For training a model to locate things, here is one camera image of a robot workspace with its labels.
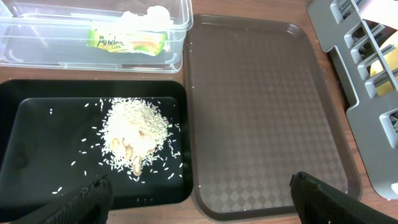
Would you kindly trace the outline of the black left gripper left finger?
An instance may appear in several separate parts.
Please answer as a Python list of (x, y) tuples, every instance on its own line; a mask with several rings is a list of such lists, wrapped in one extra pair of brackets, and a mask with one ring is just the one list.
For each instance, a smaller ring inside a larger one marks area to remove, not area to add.
[(103, 175), (11, 224), (105, 224), (112, 204), (111, 181)]

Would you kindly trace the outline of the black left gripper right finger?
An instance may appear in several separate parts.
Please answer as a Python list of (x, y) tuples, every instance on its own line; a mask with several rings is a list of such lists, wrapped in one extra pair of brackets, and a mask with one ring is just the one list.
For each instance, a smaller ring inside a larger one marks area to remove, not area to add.
[(290, 180), (290, 194), (305, 224), (397, 224), (387, 216), (316, 177), (298, 172)]

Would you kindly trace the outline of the pile of rice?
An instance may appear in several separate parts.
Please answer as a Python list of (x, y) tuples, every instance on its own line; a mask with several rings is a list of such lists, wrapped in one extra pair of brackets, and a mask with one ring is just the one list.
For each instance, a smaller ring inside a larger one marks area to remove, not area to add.
[(173, 98), (57, 98), (49, 108), (58, 190), (109, 175), (118, 197), (180, 193), (180, 113)]

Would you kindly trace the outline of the green snack wrapper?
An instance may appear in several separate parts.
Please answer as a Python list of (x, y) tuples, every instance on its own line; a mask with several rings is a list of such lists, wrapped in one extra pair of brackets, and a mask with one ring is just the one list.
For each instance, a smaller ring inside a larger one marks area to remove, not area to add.
[(167, 34), (145, 31), (122, 33), (91, 28), (86, 45), (117, 54), (146, 54), (157, 56), (163, 51)]

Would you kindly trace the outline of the white tissue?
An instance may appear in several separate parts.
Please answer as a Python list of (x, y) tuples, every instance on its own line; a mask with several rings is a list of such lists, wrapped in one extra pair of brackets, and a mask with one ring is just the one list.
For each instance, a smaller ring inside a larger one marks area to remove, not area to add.
[(163, 6), (151, 6), (147, 9), (147, 14), (143, 16), (126, 11), (117, 20), (117, 23), (132, 30), (151, 30), (155, 32), (174, 27), (169, 11)]

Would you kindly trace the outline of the pink bowl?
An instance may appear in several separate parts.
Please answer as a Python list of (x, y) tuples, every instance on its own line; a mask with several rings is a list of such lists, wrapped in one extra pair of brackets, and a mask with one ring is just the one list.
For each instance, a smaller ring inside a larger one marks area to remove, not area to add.
[(397, 1), (367, 0), (359, 7), (363, 19), (397, 30)]

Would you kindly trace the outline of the black waste tray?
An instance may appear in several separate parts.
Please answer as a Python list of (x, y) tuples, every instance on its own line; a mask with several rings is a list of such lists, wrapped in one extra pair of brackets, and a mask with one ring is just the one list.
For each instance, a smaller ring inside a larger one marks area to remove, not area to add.
[[(141, 98), (169, 122), (134, 177), (110, 166), (100, 135), (112, 98)], [(113, 209), (180, 203), (193, 189), (187, 95), (175, 81), (9, 80), (1, 85), (1, 221), (17, 220), (107, 175)]]

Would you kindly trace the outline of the grey dishwasher rack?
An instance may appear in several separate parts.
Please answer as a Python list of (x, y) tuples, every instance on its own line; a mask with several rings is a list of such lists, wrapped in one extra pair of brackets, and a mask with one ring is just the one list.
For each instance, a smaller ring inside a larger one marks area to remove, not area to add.
[(373, 189), (397, 199), (397, 30), (363, 19), (365, 1), (314, 0), (307, 12), (349, 102), (346, 117)]

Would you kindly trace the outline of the clear plastic waste bin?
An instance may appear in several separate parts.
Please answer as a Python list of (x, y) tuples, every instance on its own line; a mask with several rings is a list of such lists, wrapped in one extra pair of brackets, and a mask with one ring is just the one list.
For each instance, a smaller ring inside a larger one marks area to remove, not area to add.
[[(117, 23), (126, 11), (143, 16), (151, 6), (165, 7), (174, 27), (155, 32)], [(192, 26), (191, 0), (5, 0), (1, 2), (1, 65), (176, 73), (182, 67), (183, 43)], [(157, 56), (117, 54), (88, 47), (91, 28), (163, 33), (167, 40)]]

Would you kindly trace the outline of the dark brown serving tray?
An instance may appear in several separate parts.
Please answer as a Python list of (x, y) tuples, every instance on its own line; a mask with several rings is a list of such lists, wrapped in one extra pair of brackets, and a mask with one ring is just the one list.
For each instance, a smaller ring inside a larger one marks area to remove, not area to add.
[(362, 186), (306, 33), (279, 21), (197, 14), (185, 45), (197, 208), (232, 222), (294, 213), (304, 171)]

